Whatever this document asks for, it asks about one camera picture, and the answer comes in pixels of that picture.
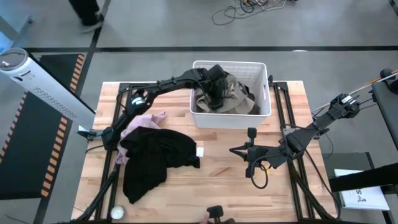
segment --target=wooden table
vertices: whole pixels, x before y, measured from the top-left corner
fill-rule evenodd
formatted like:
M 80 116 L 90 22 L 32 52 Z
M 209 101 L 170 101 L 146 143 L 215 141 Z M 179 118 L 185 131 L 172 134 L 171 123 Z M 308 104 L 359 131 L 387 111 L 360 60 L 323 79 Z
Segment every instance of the wooden table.
M 306 126 L 312 122 L 312 117 L 303 82 L 287 83 L 296 123 L 298 126 Z M 119 82 L 103 83 L 93 128 L 104 129 L 111 125 L 118 89 Z M 165 183 L 146 193 L 135 204 L 130 204 L 123 194 L 124 166 L 122 166 L 115 205 L 124 206 L 126 214 L 122 220 L 114 220 L 114 222 L 199 222 L 206 208 L 214 205 L 223 206 L 224 217 L 221 220 L 234 218 L 237 222 L 297 221 L 287 165 L 270 170 L 269 184 L 266 189 L 255 188 L 250 179 L 244 177 L 247 162 L 243 162 L 240 157 L 228 151 L 229 148 L 241 146 L 248 140 L 247 131 L 196 128 L 189 111 L 189 96 L 190 90 L 177 90 L 160 95 L 147 113 L 159 114 L 166 111 L 167 116 L 160 123 L 161 128 L 187 134 L 197 142 L 198 146 L 205 148 L 204 157 L 200 159 L 200 169 L 169 168 Z M 276 146 L 281 134 L 273 90 L 270 92 L 270 98 L 272 99 L 272 115 L 257 128 L 255 143 Z M 284 97 L 281 98 L 285 120 L 288 121 Z M 88 147 L 98 145 L 102 145 L 100 140 L 91 142 Z M 327 180 L 318 141 L 313 140 L 307 149 L 323 178 Z M 81 210 L 84 210 L 97 194 L 105 155 L 103 148 L 87 153 L 72 218 L 81 215 Z M 332 197 L 322 186 L 308 157 L 304 156 L 303 159 L 311 191 L 326 210 L 335 216 L 336 210 Z M 264 173 L 258 170 L 255 179 L 259 185 L 262 185 L 265 180 Z M 303 213 L 307 217 L 301 190 L 300 199 Z M 106 217 L 108 200 L 109 193 L 104 199 L 103 218 Z

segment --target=clothing pile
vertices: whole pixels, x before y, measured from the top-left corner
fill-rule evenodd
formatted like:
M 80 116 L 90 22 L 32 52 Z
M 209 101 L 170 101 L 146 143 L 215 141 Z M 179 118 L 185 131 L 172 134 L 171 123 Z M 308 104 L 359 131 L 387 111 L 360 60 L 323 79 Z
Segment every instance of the clothing pile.
M 157 124 L 164 116 L 137 116 L 121 134 L 116 163 L 126 165 L 123 193 L 130 203 L 165 182 L 168 167 L 200 168 L 196 142 L 182 133 L 160 129 Z
M 202 89 L 195 90 L 195 99 L 198 112 L 224 113 L 224 114 L 260 114 L 254 100 L 255 96 L 249 91 L 249 87 L 239 82 L 235 76 L 227 74 L 225 77 L 225 91 L 223 93 L 223 106 L 215 110 L 208 105 L 209 96 L 203 94 Z

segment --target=black shoe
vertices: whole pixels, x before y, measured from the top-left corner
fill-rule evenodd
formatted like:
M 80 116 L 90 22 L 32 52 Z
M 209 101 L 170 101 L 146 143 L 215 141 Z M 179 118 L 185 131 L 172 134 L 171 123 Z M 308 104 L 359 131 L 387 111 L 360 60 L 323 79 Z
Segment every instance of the black shoe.
M 94 25 L 91 26 L 83 26 L 83 28 L 81 29 L 81 33 L 85 34 L 91 31 L 94 31 L 100 27 L 102 27 L 102 25 L 104 24 L 104 16 L 102 14 L 97 15 L 98 18 L 98 22 Z

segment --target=laundry basket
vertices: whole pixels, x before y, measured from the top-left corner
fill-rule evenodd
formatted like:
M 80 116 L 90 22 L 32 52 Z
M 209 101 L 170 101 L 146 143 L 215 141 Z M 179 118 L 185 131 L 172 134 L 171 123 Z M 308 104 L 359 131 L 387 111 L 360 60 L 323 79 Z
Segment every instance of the laundry basket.
M 243 85 L 249 87 L 250 92 L 256 97 L 255 104 L 260 107 L 259 115 L 246 114 L 214 114 L 199 113 L 196 105 L 195 90 L 191 90 L 190 111 L 193 121 L 198 128 L 229 128 L 247 129 L 258 127 L 271 115 L 271 102 L 269 99 L 269 87 L 267 67 L 257 62 L 220 62 L 197 60 L 193 68 L 210 69 L 214 65 L 220 65 L 224 71 L 234 75 Z

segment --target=white tower fan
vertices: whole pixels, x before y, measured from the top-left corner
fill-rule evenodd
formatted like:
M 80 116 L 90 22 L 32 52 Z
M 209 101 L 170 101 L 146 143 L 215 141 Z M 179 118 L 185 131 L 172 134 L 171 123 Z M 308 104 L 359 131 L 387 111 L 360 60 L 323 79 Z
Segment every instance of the white tower fan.
M 95 112 L 24 49 L 13 48 L 0 55 L 0 73 L 39 97 L 67 118 L 90 130 Z

